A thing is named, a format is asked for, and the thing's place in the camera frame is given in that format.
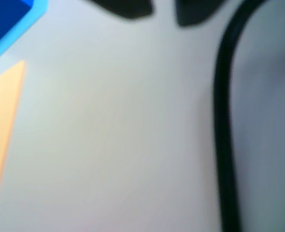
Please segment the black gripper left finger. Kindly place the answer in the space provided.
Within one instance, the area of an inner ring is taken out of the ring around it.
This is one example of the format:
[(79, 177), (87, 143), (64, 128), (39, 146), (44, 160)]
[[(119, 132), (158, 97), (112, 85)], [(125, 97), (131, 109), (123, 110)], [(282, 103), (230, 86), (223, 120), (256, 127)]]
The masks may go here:
[(135, 20), (153, 13), (151, 0), (88, 0), (119, 17)]

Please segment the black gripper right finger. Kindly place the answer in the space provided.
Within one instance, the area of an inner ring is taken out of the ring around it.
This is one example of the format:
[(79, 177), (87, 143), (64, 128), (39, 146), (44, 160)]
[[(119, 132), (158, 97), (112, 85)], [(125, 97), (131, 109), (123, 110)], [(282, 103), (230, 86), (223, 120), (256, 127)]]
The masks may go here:
[(179, 26), (196, 26), (212, 17), (227, 0), (176, 0)]

